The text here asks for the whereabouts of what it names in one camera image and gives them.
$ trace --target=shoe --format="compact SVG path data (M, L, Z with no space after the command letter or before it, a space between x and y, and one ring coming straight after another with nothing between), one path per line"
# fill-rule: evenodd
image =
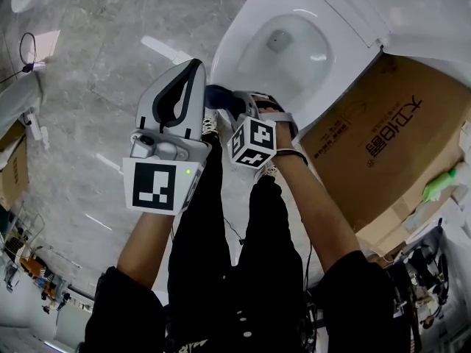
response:
M210 132L214 132L219 135L218 130L218 112L217 110L212 110L205 108L205 117L203 118L203 129L202 134L206 135Z
M264 167L262 167L257 173L255 174L255 179L260 180L261 177L273 177L276 178L278 174L278 169L272 162L268 162Z

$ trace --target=black bracelet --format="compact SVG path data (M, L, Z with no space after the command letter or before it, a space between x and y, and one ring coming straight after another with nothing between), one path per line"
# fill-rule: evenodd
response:
M306 166L309 166L308 160L306 159L305 155L296 149L278 149L277 154L275 156L291 156L295 155L301 157Z

